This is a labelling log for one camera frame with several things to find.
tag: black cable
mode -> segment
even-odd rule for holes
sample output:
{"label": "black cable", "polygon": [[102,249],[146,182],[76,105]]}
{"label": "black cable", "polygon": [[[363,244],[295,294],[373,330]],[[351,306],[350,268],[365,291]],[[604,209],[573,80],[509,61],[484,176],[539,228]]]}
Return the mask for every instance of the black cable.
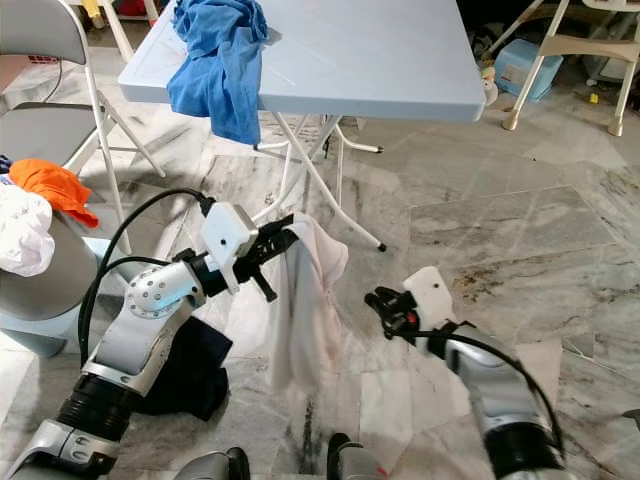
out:
{"label": "black cable", "polygon": [[438,332],[438,331],[398,332],[394,330],[392,327],[386,325],[385,322],[381,322],[381,323],[382,323],[382,328],[384,329],[385,333],[388,335],[391,335],[394,337],[402,337],[402,338],[439,338],[441,340],[453,340],[455,342],[466,343],[467,345],[471,345],[472,347],[480,348],[481,350],[484,350],[485,352],[490,353],[491,355],[495,355],[500,360],[505,362],[507,365],[514,368],[517,372],[519,372],[524,377],[529,387],[532,388],[533,391],[537,393],[538,396],[542,399],[542,402],[544,403],[544,407],[547,410],[547,416],[549,417],[549,422],[551,423],[551,431],[553,433],[553,437],[556,442],[556,448],[560,452],[560,455],[562,456],[562,458],[563,459],[565,458],[564,440],[562,439],[562,430],[560,429],[558,418],[556,417],[556,414],[553,411],[553,406],[551,405],[551,402],[549,401],[549,398],[547,397],[547,395],[542,391],[542,388],[540,387],[538,382],[536,382],[534,378],[522,367],[520,362],[517,362],[516,360],[512,359],[509,355],[498,350],[497,348],[492,347],[491,345],[487,345],[486,343],[476,340],[474,338],[469,338],[462,335],[456,335],[455,333]]}
{"label": "black cable", "polygon": [[49,95],[44,97],[44,100],[42,101],[42,103],[47,103],[49,99],[53,96],[53,94],[56,93],[56,90],[58,90],[58,87],[60,86],[61,80],[62,80],[62,59],[58,58],[58,80],[56,80],[56,84],[53,86],[53,89],[49,92]]}
{"label": "black cable", "polygon": [[109,242],[109,246],[104,253],[104,257],[102,258],[102,262],[100,262],[100,266],[98,267],[98,271],[96,272],[96,278],[93,283],[89,286],[87,293],[85,294],[85,298],[82,301],[82,306],[80,307],[80,314],[78,316],[78,342],[80,344],[80,362],[82,365],[89,358],[89,329],[91,326],[91,314],[93,313],[93,307],[95,305],[96,297],[98,295],[98,288],[100,287],[100,282],[102,277],[104,277],[107,267],[109,265],[109,259],[111,258],[111,254],[120,240],[120,237],[124,233],[125,229],[133,222],[142,212],[144,212],[151,205],[159,202],[165,197],[171,195],[178,194],[188,194],[195,197],[196,200],[200,203],[200,208],[205,213],[207,208],[211,207],[211,203],[214,201],[211,198],[203,195],[197,190],[193,190],[191,188],[172,188],[171,190],[166,190],[158,195],[153,196],[138,208],[136,208],[131,214],[125,218],[122,224],[118,227],[116,232],[111,237],[111,241]]}
{"label": "black cable", "polygon": [[114,260],[109,265],[107,265],[107,268],[105,269],[104,273],[106,275],[107,272],[109,272],[109,270],[113,270],[114,268],[122,265],[123,263],[129,263],[129,262],[151,263],[153,265],[160,265],[162,267],[167,266],[171,263],[171,262],[167,262],[166,260],[160,260],[159,258],[133,255],[131,257],[123,257],[123,258],[119,258],[118,260]]}

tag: red object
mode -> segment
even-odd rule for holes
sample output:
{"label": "red object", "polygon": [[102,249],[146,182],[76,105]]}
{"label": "red object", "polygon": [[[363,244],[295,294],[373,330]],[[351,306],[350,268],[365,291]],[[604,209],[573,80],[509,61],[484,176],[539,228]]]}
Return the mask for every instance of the red object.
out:
{"label": "red object", "polygon": [[144,0],[122,0],[118,5],[118,13],[129,17],[142,17],[147,14]]}
{"label": "red object", "polygon": [[27,55],[31,63],[37,65],[55,65],[58,63],[56,57],[43,57],[42,55]]}
{"label": "red object", "polygon": [[100,221],[84,206],[91,190],[83,187],[69,170],[39,158],[25,158],[9,168],[9,178],[26,192],[47,199],[51,208],[95,228]]}

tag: blue towel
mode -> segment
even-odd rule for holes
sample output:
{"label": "blue towel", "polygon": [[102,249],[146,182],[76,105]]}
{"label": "blue towel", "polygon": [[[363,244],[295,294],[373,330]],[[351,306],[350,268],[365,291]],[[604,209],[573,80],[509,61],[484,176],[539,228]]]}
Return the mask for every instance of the blue towel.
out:
{"label": "blue towel", "polygon": [[167,86],[173,111],[211,117],[216,135],[258,144],[260,45],[268,36],[260,5],[254,0],[181,0],[173,28],[188,52]]}

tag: white towel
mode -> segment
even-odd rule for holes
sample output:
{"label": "white towel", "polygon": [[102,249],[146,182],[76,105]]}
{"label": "white towel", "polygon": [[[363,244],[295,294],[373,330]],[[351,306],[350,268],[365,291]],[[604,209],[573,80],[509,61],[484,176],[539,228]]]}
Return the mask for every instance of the white towel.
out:
{"label": "white towel", "polygon": [[349,253],[308,215],[296,213],[287,228],[299,241],[279,257],[275,271],[271,386],[281,392],[293,382],[309,391],[320,385],[321,368],[333,369],[339,359],[340,321],[328,290],[342,275]]}
{"label": "white towel", "polygon": [[47,200],[15,185],[0,184],[0,269],[23,277],[44,272],[55,241]]}

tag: marble floor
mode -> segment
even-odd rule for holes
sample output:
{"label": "marble floor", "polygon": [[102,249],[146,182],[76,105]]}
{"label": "marble floor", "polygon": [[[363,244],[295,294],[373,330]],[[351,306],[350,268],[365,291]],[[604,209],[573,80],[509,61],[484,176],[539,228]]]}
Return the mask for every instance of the marble floor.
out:
{"label": "marble floor", "polygon": [[[239,203],[250,214],[273,201],[280,158],[214,138],[207,120],[128,103],[116,82],[123,66],[117,51],[94,48],[92,58],[99,87],[168,173],[159,178],[139,155],[117,152],[127,210],[175,186]],[[25,71],[2,108],[42,98],[56,73]],[[86,98],[82,72],[65,66],[54,100]],[[234,445],[247,450],[256,478],[313,478],[324,473],[326,443],[336,430],[376,452],[393,478],[492,478],[459,381],[439,361],[386,341],[363,302],[375,286],[398,287],[425,265],[440,268],[458,318],[512,346],[543,385],[576,476],[638,478],[640,431],[622,413],[640,408],[640,118],[629,113],[624,136],[611,137],[605,126],[612,106],[591,105],[580,89],[559,85],[544,102],[526,105],[518,130],[506,132],[499,124],[513,101],[501,96],[470,125],[345,119],[350,138],[385,146],[380,155],[349,152],[343,204],[388,251],[363,245],[308,177],[279,212],[306,211],[349,246],[332,292],[342,320],[339,369],[324,372],[314,394],[271,395],[262,301],[252,286],[235,302],[220,295],[198,315],[236,342],[226,361],[231,395],[224,411],[208,423],[135,416],[109,478],[168,480],[195,456]],[[267,115],[261,119],[266,140],[282,138]],[[303,130],[305,143],[316,126],[314,120]],[[117,131],[110,141],[125,142]],[[334,189],[331,147],[326,160],[316,160]],[[94,191],[90,208],[102,222],[90,233],[109,237],[116,222],[99,156],[81,178]],[[133,249],[167,257],[202,247],[201,221],[189,200],[167,199],[133,225]],[[122,285],[107,282],[94,341],[121,294]],[[255,318],[247,315],[252,310]],[[78,362],[73,346],[41,360],[0,337],[0,469],[55,414]]]}

